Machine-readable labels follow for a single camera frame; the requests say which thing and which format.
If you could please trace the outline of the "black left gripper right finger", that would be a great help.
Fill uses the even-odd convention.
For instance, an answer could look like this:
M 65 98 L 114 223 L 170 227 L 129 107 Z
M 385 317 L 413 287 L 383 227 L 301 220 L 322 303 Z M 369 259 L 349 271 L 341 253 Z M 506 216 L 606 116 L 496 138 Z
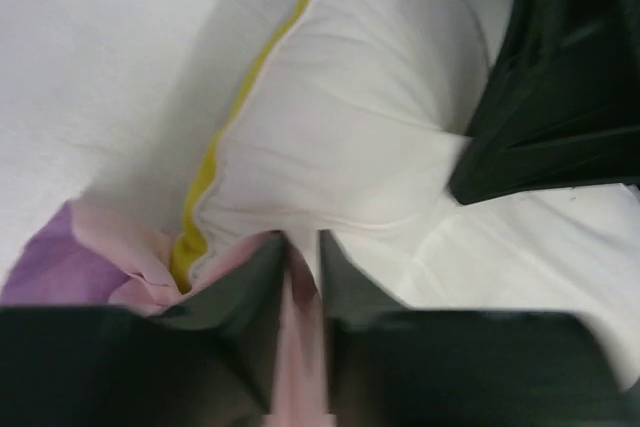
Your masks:
M 565 312 L 418 310 L 319 235 L 339 426 L 635 426 L 594 331 Z

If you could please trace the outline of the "white pillow yellow trim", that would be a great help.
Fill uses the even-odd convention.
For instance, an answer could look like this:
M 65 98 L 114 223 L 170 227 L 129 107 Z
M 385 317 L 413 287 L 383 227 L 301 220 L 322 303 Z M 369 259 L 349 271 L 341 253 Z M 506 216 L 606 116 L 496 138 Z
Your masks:
M 187 197 L 188 289 L 242 239 L 284 230 L 310 266 L 330 229 L 419 308 L 639 318 L 639 204 L 623 187 L 468 207 L 446 181 L 511 0 L 304 0 L 259 59 Z

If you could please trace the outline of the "pink pillowcase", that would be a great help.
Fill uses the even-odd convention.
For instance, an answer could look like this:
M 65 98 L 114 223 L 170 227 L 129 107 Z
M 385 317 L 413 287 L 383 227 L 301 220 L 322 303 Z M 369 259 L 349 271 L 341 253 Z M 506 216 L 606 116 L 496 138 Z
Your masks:
M 331 426 L 322 301 L 314 266 L 281 232 L 251 235 L 213 259 L 182 292 L 168 267 L 167 235 L 78 203 L 66 203 L 26 245 L 1 292 L 10 307 L 120 307 L 157 315 L 223 278 L 265 241 L 285 238 L 280 326 L 270 410 L 256 426 Z

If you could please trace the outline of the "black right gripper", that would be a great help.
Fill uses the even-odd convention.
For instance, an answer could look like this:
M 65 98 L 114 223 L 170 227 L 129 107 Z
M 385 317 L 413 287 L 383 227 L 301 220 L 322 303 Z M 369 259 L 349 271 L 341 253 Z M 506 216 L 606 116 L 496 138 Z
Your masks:
M 639 0 L 514 0 L 449 180 L 463 205 L 639 181 Z

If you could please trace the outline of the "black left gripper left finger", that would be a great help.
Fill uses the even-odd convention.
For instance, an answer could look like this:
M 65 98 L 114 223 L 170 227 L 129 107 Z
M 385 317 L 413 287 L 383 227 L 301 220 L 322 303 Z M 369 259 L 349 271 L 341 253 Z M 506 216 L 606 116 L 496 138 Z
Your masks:
M 270 410 L 285 238 L 149 317 L 120 307 L 1 312 L 5 426 L 256 426 Z

